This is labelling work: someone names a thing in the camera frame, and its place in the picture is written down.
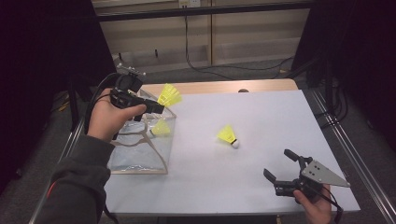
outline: shuttlecock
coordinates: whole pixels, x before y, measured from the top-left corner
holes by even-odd
[[[171,132],[168,124],[164,119],[159,119],[152,129],[149,130],[150,137],[156,137],[157,135],[167,135]]]
[[[239,147],[239,141],[236,139],[233,128],[229,124],[221,129],[218,133],[218,138],[230,143],[233,148]]]
[[[181,101],[180,92],[171,84],[166,83],[163,87],[158,103],[164,106],[174,105]]]

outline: white tabletop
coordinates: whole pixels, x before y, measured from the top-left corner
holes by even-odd
[[[112,175],[106,204],[118,214],[272,215],[303,211],[293,198],[278,197],[263,175],[298,177],[289,148],[313,157],[340,176],[339,168],[301,91],[183,95],[177,114],[168,175]],[[238,149],[216,135],[231,124]],[[345,211],[360,210],[350,189],[332,187]]]

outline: transparent plastic bag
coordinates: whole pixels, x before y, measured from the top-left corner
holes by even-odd
[[[140,91],[140,97],[157,99]],[[172,149],[176,115],[167,107],[161,115],[145,114],[141,121],[127,121],[115,141],[108,168],[112,174],[166,175]]]

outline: black cable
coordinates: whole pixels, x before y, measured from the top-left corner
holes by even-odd
[[[185,25],[186,25],[186,61],[187,61],[187,64],[189,65],[189,67],[191,69],[197,71],[197,72],[213,74],[213,75],[216,75],[216,76],[219,76],[219,77],[224,77],[224,78],[227,78],[227,79],[230,79],[230,80],[235,80],[235,79],[233,79],[231,77],[226,77],[226,76],[224,76],[222,74],[219,74],[219,73],[202,71],[202,70],[211,69],[211,68],[236,68],[236,69],[244,69],[244,70],[250,70],[250,71],[265,71],[265,70],[270,70],[270,69],[277,68],[277,67],[279,67],[279,70],[280,70],[280,66],[283,63],[285,63],[286,61],[294,58],[294,56],[291,56],[291,57],[283,60],[281,63],[279,63],[277,65],[274,65],[274,66],[271,66],[271,67],[266,67],[266,68],[246,68],[246,67],[240,67],[240,66],[234,66],[234,65],[212,65],[212,66],[207,66],[207,67],[196,68],[190,62],[189,38],[188,38],[189,25],[188,25],[187,17],[184,17],[184,21],[185,21]],[[278,70],[277,75],[274,76],[274,77],[271,77],[271,79],[274,79],[274,78],[276,78],[276,77],[278,77],[280,75],[279,74],[279,70]]]
[[[90,127],[90,119],[91,119],[91,113],[93,110],[93,107],[96,104],[96,98],[102,93],[102,91],[108,87],[108,82],[112,81],[113,78],[115,77],[120,77],[121,74],[119,73],[111,73],[109,74],[107,77],[105,77],[105,79],[103,79],[101,81],[101,83],[98,85],[95,93],[93,94],[88,106],[87,106],[87,110],[85,112],[85,120],[84,120],[84,132],[87,133],[88,132],[88,128]]]
[[[108,218],[110,218],[114,223],[119,224],[119,220],[117,219],[117,217],[108,211],[107,205],[105,205],[104,212],[106,216],[108,216]]]
[[[343,213],[344,213],[344,209],[338,204],[338,202],[335,200],[335,198],[334,198],[334,202],[333,202],[332,199],[330,199],[329,197],[323,195],[321,192],[318,192],[317,190],[311,188],[309,185],[306,185],[306,187],[307,187],[308,189],[311,189],[312,191],[314,191],[314,192],[315,192],[318,196],[320,196],[322,199],[326,200],[328,203],[331,203],[332,205],[334,205],[334,206],[337,208],[337,215],[336,215],[335,218],[334,218],[334,222],[335,222],[336,224],[338,224],[338,223],[340,222],[340,220],[341,220],[341,216],[342,216]]]
[[[229,79],[229,80],[235,80],[235,79],[233,79],[231,77],[226,77],[226,76],[224,76],[222,74],[219,74],[219,73],[201,71],[201,70],[199,70],[198,68],[194,67],[191,64],[190,55],[189,55],[189,39],[188,39],[189,25],[188,25],[188,22],[187,22],[187,16],[184,17],[184,22],[186,24],[186,61],[187,61],[187,64],[189,65],[189,67],[192,68],[193,70],[197,71],[197,72],[200,72],[200,73],[209,73],[209,74],[213,74],[213,75],[216,75],[216,76],[219,76],[219,77],[224,77],[224,78]]]
[[[342,89],[342,93],[343,93],[343,98],[344,98],[345,108],[346,108],[344,113],[343,113],[343,115],[341,116],[341,114],[342,114],[342,104],[340,104],[340,108],[341,109],[340,109],[339,113],[334,117],[334,120],[331,120],[331,121],[323,124],[322,126],[320,126],[320,129],[325,129],[325,128],[331,126],[331,125],[340,123],[347,116],[348,104],[347,104],[347,96],[345,94],[345,90],[344,89]]]

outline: hand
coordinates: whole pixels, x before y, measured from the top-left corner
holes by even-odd
[[[323,185],[321,193],[330,198],[330,186]],[[293,192],[294,197],[297,201],[304,207],[306,220],[309,224],[328,224],[332,220],[332,205],[324,200],[323,198],[319,198],[316,202],[311,203],[305,195],[299,191],[295,190]]]
[[[110,89],[105,89],[101,96],[106,94],[110,94]],[[109,96],[105,96],[93,108],[87,135],[110,142],[128,119],[143,114],[145,110],[145,105],[119,109],[111,104]]]

